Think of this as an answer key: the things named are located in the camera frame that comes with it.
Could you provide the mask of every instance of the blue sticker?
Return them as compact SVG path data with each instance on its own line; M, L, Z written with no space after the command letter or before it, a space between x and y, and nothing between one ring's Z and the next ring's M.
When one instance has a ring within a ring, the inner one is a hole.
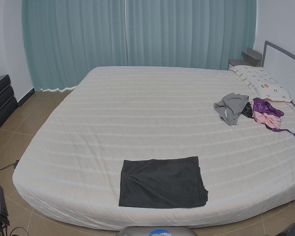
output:
M171 236L171 234L166 230L155 230L149 234L149 236Z

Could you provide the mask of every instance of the gray headboard frame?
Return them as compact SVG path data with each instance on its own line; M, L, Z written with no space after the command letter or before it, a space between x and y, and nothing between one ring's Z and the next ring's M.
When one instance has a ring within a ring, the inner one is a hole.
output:
M281 48L281 47L279 47L279 46L277 46L275 44L270 43L269 41L265 41L265 46L264 46L264 49L263 49L263 56L262 56L262 61L261 61L261 67L263 67L264 62L265 62L265 56L266 56L265 53L266 53L266 48L267 48L268 45L273 47L274 49L277 49L281 53L284 53L285 55L287 55L287 56L289 56L289 57L291 57L292 59L295 60L295 55L294 54L291 54L290 52L284 50L283 48Z

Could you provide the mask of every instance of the pink cloth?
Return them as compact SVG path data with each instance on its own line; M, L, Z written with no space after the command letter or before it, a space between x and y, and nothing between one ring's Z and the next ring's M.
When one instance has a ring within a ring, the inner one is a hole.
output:
M268 115L267 113L259 113L253 111L255 120L259 124L267 124L270 128L279 129L281 126L281 119L275 115Z

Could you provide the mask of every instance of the curtain fold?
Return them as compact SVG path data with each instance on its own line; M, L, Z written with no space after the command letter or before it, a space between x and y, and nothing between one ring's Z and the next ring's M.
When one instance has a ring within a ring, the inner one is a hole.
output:
M228 69L253 48L256 0L126 0L128 65Z
M97 66L127 65L124 0L23 0L35 90L76 86Z

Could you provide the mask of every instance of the black cable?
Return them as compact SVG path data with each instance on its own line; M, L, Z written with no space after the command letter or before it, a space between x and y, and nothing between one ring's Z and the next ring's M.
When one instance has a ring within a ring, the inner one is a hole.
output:
M12 164L10 164L10 165L8 165L8 166L3 167L2 169L0 169L0 171L1 171L1 170L4 170L4 169L6 169L6 168L9 168L9 167L11 167L12 165L14 165L14 163L12 163Z
M21 227L21 226L18 226L18 227L14 228L14 229L13 229L13 230L10 232L10 235L9 235L9 236L11 236L11 234L13 233L13 231L14 231L15 229L17 229L17 228L22 228L22 229L24 229L23 227Z

